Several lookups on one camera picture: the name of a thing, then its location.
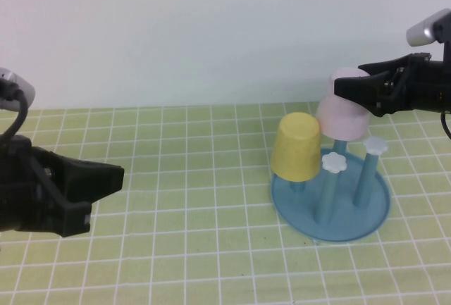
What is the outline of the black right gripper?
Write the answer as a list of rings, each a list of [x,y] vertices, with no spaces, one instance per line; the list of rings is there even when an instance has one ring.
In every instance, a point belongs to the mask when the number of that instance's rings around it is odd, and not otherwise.
[[[450,56],[433,61],[427,53],[366,63],[333,73],[337,97],[364,108],[375,108],[378,117],[399,111],[450,113]]]

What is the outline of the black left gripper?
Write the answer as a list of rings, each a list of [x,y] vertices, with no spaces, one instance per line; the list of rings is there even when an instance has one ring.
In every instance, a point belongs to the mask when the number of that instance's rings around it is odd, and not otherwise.
[[[123,179],[121,166],[61,156],[16,135],[1,145],[1,231],[89,232],[91,204],[120,191]],[[59,192],[69,202],[57,206]]]

